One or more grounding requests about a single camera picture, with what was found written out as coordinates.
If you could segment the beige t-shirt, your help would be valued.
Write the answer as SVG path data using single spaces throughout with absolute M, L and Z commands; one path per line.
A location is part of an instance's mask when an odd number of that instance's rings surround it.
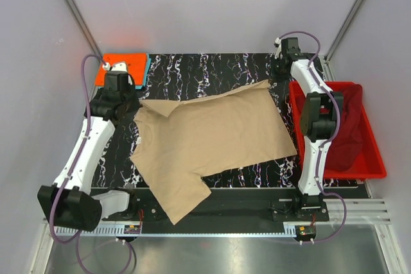
M 171 223 L 210 195 L 203 177 L 294 156 L 266 80 L 188 101 L 144 99 L 130 159 Z

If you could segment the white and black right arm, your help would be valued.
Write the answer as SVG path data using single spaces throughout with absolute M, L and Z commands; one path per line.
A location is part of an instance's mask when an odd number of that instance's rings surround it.
M 302 173 L 290 209 L 284 216 L 301 221 L 328 221 L 324 197 L 324 171 L 328 151 L 338 135 L 343 107 L 343 94 L 333 91 L 315 70 L 314 57 L 301 52 L 297 37 L 289 33 L 277 37 L 272 76 L 291 76 L 304 94 L 299 121 L 304 137 Z

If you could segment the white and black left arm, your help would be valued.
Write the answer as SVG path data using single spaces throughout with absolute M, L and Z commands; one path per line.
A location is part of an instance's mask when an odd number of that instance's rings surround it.
M 91 196 L 92 179 L 103 150 L 137 100 L 133 77 L 125 62 L 105 64 L 104 85 L 85 109 L 82 129 L 61 173 L 37 198 L 50 227 L 93 231 L 99 222 L 132 208 L 126 189 Z

